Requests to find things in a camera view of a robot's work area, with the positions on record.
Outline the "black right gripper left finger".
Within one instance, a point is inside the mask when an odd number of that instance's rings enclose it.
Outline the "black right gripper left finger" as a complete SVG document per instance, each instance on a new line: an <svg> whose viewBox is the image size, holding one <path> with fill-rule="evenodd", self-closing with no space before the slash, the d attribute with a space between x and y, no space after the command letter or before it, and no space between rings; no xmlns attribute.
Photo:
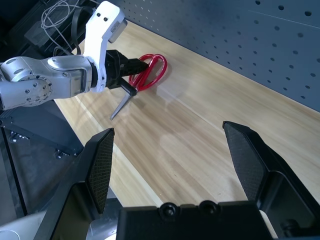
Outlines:
<svg viewBox="0 0 320 240"><path fill-rule="evenodd" d="M60 181L36 240L84 240L90 224L105 211L115 131L92 136Z"/></svg>

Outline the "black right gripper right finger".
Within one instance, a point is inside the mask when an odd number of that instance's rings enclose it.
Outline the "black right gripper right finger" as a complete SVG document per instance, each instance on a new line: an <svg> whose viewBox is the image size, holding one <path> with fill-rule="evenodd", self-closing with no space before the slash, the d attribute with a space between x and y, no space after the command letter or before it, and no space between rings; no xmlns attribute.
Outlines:
<svg viewBox="0 0 320 240"><path fill-rule="evenodd" d="M320 205L288 163L249 127L231 121L224 121L222 127L247 199L274 227L288 220L301 227L318 227Z"/></svg>

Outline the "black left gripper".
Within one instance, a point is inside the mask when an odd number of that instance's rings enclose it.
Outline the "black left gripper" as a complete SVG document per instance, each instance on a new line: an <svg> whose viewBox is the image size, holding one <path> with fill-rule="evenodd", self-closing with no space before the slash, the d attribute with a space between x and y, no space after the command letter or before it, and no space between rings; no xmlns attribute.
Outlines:
<svg viewBox="0 0 320 240"><path fill-rule="evenodd" d="M123 77L140 74L147 68L148 64L138 58L128 59L118 50L107 50L105 55L105 87L110 90L123 88L129 96L135 96L137 94L136 88Z"/></svg>

